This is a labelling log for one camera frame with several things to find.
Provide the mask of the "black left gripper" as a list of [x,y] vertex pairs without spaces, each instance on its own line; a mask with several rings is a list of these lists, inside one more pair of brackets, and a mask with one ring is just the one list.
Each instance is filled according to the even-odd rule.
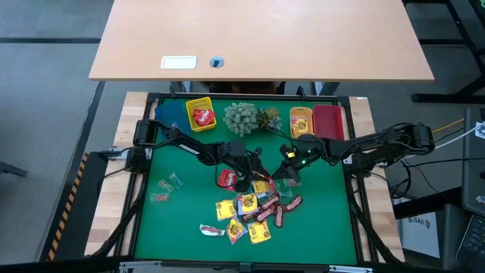
[[[258,176],[266,181],[272,180],[270,173],[263,166],[261,159],[259,158],[261,149],[256,149],[254,152],[244,149],[242,157],[239,159],[239,173],[249,174],[253,171],[258,172]],[[245,176],[242,180],[238,180],[235,183],[235,191],[238,193],[245,193],[251,186],[252,177]]]

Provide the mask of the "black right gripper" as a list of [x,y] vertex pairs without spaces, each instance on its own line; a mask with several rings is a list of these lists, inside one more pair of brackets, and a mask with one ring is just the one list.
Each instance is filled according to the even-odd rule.
[[291,177],[296,183],[301,182],[296,169],[303,169],[312,162],[327,157],[325,142],[314,135],[300,135],[291,145],[283,144],[280,147],[280,153],[283,161],[271,178],[282,180]]

